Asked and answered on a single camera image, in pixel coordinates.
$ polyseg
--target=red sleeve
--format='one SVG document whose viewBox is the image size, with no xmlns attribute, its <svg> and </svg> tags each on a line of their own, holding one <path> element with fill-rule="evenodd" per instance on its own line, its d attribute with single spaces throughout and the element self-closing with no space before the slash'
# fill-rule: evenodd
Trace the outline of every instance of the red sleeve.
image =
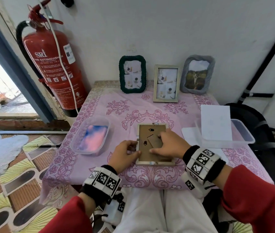
<svg viewBox="0 0 275 233">
<path fill-rule="evenodd" d="M 40 231 L 40 233 L 92 233 L 89 217 L 85 214 L 85 205 L 78 196 L 73 197 Z"/>
<path fill-rule="evenodd" d="M 275 233 L 275 185 L 240 165 L 232 169 L 224 187 L 222 205 L 256 233 Z"/>
</svg>

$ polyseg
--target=red fire extinguisher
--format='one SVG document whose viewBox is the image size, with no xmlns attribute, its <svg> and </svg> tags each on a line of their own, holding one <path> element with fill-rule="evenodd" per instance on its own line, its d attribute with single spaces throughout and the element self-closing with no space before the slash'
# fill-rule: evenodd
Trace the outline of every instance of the red fire extinguisher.
<svg viewBox="0 0 275 233">
<path fill-rule="evenodd" d="M 41 4 L 45 6 L 49 2 L 50 0 L 44 0 Z M 39 11 L 40 6 L 36 5 L 29 13 L 31 21 L 23 21 L 17 26 L 16 37 L 18 45 L 27 62 L 39 77 L 39 81 L 51 89 L 65 115 L 76 117 L 77 112 L 73 93 L 75 94 L 78 110 L 87 97 L 87 92 L 81 80 L 81 71 L 77 66 L 66 35 L 61 31 L 55 30 L 61 59 L 73 85 L 74 90 L 72 92 L 67 75 L 60 64 L 54 36 L 50 30 L 41 24 L 47 22 L 47 19 Z M 63 22 L 55 19 L 50 19 L 50 22 L 63 24 Z M 30 33 L 22 39 L 23 29 L 28 26 L 36 29 L 36 32 Z"/>
</svg>

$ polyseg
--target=pink tablecloth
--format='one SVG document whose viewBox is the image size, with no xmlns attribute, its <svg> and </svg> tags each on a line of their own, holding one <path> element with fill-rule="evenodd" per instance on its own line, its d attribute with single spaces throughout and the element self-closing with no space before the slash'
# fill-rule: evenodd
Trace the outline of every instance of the pink tablecloth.
<svg viewBox="0 0 275 233">
<path fill-rule="evenodd" d="M 153 82 L 140 94 L 125 94 L 120 90 L 119 82 L 98 81 L 83 104 L 76 122 L 71 127 L 57 155 L 46 172 L 41 198 L 48 195 L 52 187 L 61 184 L 82 184 L 91 171 L 107 164 L 115 147 L 123 140 L 135 140 L 138 123 L 167 123 L 182 137 L 183 127 L 194 127 L 202 104 L 218 104 L 211 95 L 198 96 L 180 93 L 178 103 L 152 102 Z M 106 116 L 112 123 L 112 129 L 100 156 L 87 156 L 74 153 L 70 142 L 79 125 L 86 118 L 96 115 Z M 249 170 L 267 182 L 272 179 L 260 164 L 252 150 L 247 146 L 240 149 L 223 149 L 234 167 L 244 164 Z M 177 160 L 173 167 L 131 166 L 124 171 L 121 186 L 159 189 L 187 188 L 181 180 L 185 163 Z"/>
</svg>

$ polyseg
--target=pants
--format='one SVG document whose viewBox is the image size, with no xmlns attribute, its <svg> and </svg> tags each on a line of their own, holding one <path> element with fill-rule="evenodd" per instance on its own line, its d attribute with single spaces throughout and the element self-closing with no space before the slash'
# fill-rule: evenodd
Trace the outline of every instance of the pants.
<svg viewBox="0 0 275 233">
<path fill-rule="evenodd" d="M 127 202 L 114 233 L 217 232 L 201 200 L 189 190 L 128 188 Z"/>
</svg>

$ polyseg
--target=plastic container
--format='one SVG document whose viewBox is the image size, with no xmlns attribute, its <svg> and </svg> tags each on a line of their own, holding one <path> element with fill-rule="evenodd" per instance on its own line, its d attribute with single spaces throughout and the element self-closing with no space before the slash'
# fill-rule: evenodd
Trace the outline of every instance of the plastic container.
<svg viewBox="0 0 275 233">
<path fill-rule="evenodd" d="M 80 150 L 78 147 L 81 144 L 81 141 L 84 138 L 85 132 L 87 131 L 89 125 L 107 126 L 107 132 L 105 134 L 105 137 L 103 139 L 103 142 L 102 142 L 101 146 L 97 150 L 93 150 L 93 151 Z M 82 122 L 82 124 L 78 128 L 75 136 L 72 139 L 72 142 L 70 144 L 70 147 L 71 147 L 72 151 L 74 151 L 75 153 L 78 153 L 78 154 L 99 156 L 100 155 L 99 151 L 105 143 L 106 137 L 108 135 L 109 128 L 110 128 L 110 121 L 107 118 L 103 117 L 103 116 L 95 116 L 95 117 L 90 117 L 90 118 L 85 119 L 85 121 Z"/>
<path fill-rule="evenodd" d="M 201 133 L 201 119 L 195 120 L 196 124 L 196 136 L 198 138 L 199 145 L 204 148 L 228 148 L 235 149 L 241 148 L 248 144 L 255 142 L 254 137 L 246 128 L 246 126 L 238 119 L 231 119 L 232 129 L 232 141 L 221 141 L 221 140 L 206 140 L 202 137 Z"/>
</svg>

